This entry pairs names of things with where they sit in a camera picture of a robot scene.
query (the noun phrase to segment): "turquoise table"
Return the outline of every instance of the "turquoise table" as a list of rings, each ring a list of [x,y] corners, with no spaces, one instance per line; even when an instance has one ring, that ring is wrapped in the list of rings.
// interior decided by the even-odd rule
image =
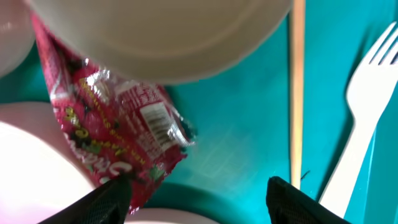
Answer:
[[[345,89],[394,19],[395,0],[307,0],[302,190],[318,199],[353,124]],[[237,66],[169,92],[198,130],[198,144],[147,204],[220,223],[270,223],[268,178],[289,180],[288,25]],[[0,103],[49,101],[37,50],[0,80]],[[369,146],[345,218],[398,223],[398,93]]]

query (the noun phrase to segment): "barcode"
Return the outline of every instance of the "barcode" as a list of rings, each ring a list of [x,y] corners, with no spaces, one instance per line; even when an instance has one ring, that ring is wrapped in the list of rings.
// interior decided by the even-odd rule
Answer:
[[[175,144],[174,139],[169,136],[172,120],[163,103],[155,103],[140,109],[153,137],[163,151]]]

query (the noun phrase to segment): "wooden stick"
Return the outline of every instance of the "wooden stick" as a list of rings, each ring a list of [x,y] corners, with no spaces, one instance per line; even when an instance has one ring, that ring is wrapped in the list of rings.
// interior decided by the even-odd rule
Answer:
[[[300,189],[303,146],[305,0],[290,12],[290,179]]]

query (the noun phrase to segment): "candy wrapper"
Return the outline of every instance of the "candy wrapper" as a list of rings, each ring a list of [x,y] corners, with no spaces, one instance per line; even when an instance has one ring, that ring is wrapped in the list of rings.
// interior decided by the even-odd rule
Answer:
[[[55,117],[99,185],[132,179],[131,212],[144,205],[192,144],[162,86],[124,80],[70,52],[32,16]]]

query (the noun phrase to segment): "fork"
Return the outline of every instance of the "fork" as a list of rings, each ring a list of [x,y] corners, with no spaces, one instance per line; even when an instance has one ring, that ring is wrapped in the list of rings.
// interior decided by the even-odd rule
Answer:
[[[398,52],[396,22],[371,47],[349,82],[346,99],[354,126],[319,203],[344,218],[369,143],[397,83],[398,65],[392,61]]]

